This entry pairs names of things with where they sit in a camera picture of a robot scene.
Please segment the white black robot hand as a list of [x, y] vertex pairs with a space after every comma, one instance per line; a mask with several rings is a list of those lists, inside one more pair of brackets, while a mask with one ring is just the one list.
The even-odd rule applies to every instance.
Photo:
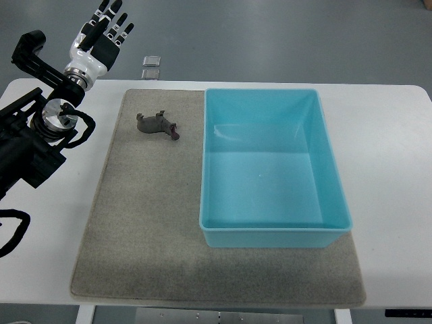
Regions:
[[134, 28], [124, 26], [126, 12], [119, 13], [122, 1], [102, 1], [89, 21], [84, 23], [70, 48], [70, 65], [89, 75], [90, 68], [107, 73], [115, 63], [123, 45]]

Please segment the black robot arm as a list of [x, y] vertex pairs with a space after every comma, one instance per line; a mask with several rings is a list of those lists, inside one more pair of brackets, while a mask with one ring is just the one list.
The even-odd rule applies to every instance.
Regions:
[[77, 108], [86, 83], [77, 74], [66, 76], [39, 58], [45, 34], [23, 34], [11, 62], [52, 88], [44, 97], [35, 88], [1, 110], [1, 196], [18, 181], [39, 187], [65, 162], [63, 149], [72, 149], [94, 132], [93, 118]]

